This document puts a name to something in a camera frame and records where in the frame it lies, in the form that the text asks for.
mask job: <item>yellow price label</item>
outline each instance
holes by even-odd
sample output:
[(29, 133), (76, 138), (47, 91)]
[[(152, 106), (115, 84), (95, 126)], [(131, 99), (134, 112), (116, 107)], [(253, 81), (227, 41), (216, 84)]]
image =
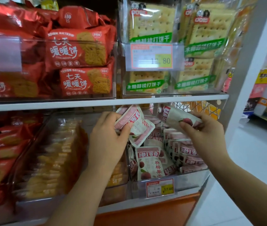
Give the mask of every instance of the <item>yellow price label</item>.
[(157, 61), (159, 68), (172, 68), (172, 56), (171, 54), (156, 54), (155, 60)]
[(173, 184), (161, 186), (162, 195), (173, 194)]

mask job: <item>white shelf edge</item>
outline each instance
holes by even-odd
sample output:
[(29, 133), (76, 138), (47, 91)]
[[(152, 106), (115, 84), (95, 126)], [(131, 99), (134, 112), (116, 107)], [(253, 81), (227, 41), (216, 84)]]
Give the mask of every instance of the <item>white shelf edge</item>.
[[(99, 207), (97, 214), (114, 212), (114, 211), (123, 210), (123, 209), (131, 209), (131, 208), (141, 207), (145, 205), (152, 205), (152, 204), (159, 203), (162, 201), (167, 201), (167, 200), (171, 200), (174, 198), (187, 196), (190, 194), (195, 194), (199, 191), (199, 189), (200, 187), (191, 188), (188, 190), (179, 191), (177, 194), (166, 195), (166, 196), (156, 197), (156, 198), (130, 199), (127, 201), (116, 203), (116, 204)], [(36, 225), (44, 224), (47, 220), (48, 220), (47, 218), (42, 218), (42, 219), (36, 219), (36, 220), (28, 220), (28, 221), (15, 222), (15, 223), (10, 223), (10, 224), (3, 224), (2, 226), (36, 226)]]
[(229, 95), (225, 93), (195, 96), (173, 96), (173, 97), (151, 97), (151, 98), (128, 98), (128, 99), (104, 99), (88, 101), (59, 101), (59, 102), (22, 102), (22, 103), (1, 103), (0, 111), (31, 110), (31, 109), (56, 109), (56, 108), (76, 108), (90, 106), (108, 105), (131, 105), (147, 103), (165, 102), (192, 102), (192, 101), (212, 101), (226, 100)]

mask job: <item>hand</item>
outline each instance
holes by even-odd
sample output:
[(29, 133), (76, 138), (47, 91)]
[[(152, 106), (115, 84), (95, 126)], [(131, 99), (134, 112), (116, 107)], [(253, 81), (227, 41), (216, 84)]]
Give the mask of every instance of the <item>hand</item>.
[(198, 130), (184, 122), (180, 122), (180, 126), (192, 140), (203, 161), (210, 167), (230, 160), (222, 124), (204, 113), (191, 114), (203, 121)]
[(100, 168), (109, 176), (123, 155), (132, 128), (132, 123), (125, 125), (118, 136), (114, 124), (120, 117), (115, 112), (103, 112), (90, 134), (88, 167)]

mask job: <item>white floor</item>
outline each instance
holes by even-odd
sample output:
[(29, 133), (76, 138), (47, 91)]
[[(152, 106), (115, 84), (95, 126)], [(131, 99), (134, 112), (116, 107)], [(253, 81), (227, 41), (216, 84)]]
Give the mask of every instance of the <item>white floor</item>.
[[(239, 166), (267, 184), (267, 123), (251, 120), (239, 127), (228, 149)], [(252, 225), (216, 182), (196, 216), (193, 226)]]

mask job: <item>price tag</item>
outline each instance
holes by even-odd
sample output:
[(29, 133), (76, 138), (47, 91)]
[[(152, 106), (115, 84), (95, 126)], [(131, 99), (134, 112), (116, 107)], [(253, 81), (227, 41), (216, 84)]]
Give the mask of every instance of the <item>price tag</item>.
[(172, 69), (171, 44), (131, 44), (132, 69)]
[(146, 196), (157, 197), (167, 194), (174, 194), (173, 178), (166, 180), (159, 180), (155, 182), (146, 182)]

